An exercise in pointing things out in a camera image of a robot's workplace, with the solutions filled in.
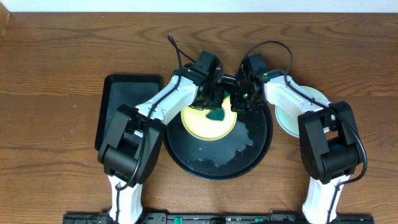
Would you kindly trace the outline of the green yellow sponge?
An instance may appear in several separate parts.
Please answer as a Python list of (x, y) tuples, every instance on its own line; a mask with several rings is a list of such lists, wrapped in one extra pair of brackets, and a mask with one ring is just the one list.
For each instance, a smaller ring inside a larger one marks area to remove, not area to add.
[(225, 112), (223, 108), (217, 108), (209, 110), (209, 112), (205, 116), (212, 121), (223, 121), (225, 117)]

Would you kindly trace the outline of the yellow plate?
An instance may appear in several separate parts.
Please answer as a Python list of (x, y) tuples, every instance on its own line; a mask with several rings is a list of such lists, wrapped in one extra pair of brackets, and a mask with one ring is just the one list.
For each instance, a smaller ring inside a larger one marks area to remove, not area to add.
[(214, 141), (225, 137), (234, 128), (237, 121), (237, 113), (231, 111), (230, 95), (224, 92), (224, 100), (221, 105), (225, 117), (223, 121), (212, 121), (205, 115), (209, 110), (196, 110), (185, 107), (181, 110), (181, 120), (184, 128), (194, 137), (204, 141)]

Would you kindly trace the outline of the mint green plate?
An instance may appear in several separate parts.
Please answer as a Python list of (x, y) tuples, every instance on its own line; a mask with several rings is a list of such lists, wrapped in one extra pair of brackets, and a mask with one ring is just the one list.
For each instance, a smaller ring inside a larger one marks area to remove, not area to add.
[[(310, 86), (302, 86), (304, 90), (315, 95), (318, 98), (323, 100), (327, 100), (328, 98), (320, 91)], [(278, 106), (275, 106), (275, 117), (279, 124), (279, 126), (288, 134), (293, 137), (299, 138), (299, 126), (298, 123), (289, 116), (284, 110), (280, 109)]]

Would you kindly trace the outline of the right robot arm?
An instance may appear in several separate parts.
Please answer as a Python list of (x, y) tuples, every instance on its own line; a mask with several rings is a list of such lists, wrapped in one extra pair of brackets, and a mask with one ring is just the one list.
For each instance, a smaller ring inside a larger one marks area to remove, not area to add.
[(310, 174), (302, 213), (309, 223), (336, 221), (342, 188), (360, 180), (351, 174), (368, 160), (353, 111), (345, 101), (323, 100), (296, 84), (283, 70), (240, 71), (235, 76), (239, 95), (233, 103), (250, 110), (265, 102), (282, 109), (298, 124), (300, 153)]

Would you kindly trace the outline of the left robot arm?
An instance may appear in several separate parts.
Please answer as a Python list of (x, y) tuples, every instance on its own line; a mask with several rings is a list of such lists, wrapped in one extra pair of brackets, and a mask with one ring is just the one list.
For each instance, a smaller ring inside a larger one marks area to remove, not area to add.
[(96, 133), (98, 162), (113, 188), (108, 223), (137, 223), (141, 195), (159, 157), (167, 125), (188, 106), (206, 105), (223, 72), (182, 67), (160, 88), (156, 75), (109, 75), (104, 81)]

